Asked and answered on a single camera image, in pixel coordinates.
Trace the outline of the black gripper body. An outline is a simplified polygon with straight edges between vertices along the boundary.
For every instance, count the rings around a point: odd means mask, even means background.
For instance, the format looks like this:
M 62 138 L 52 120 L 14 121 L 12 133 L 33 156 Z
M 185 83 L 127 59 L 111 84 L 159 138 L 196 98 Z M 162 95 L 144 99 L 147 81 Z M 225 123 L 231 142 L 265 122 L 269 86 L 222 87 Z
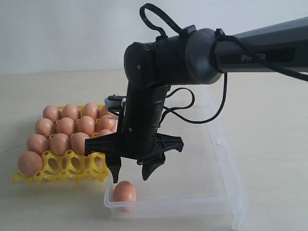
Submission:
M 128 85 L 117 131 L 86 139 L 85 156 L 100 152 L 140 162 L 169 150 L 181 152 L 184 147 L 181 137 L 158 133 L 168 90 L 169 86 L 141 90 Z

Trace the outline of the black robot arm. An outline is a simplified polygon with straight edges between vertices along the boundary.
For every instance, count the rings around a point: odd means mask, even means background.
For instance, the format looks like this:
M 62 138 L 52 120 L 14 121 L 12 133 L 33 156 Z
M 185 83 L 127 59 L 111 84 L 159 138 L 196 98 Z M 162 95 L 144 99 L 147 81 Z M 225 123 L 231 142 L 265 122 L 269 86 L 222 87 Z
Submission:
M 147 180 L 165 162 L 165 152 L 182 151 L 182 138 L 158 133 L 168 113 L 173 85 L 209 85 L 230 72 L 278 72 L 307 80 L 308 20 L 301 18 L 233 36 L 221 29 L 189 26 L 152 43 L 134 42 L 124 53 L 125 96 L 110 96 L 119 111 L 117 132 L 85 140 L 85 155 L 105 154 L 114 182 L 121 158 L 136 160 Z

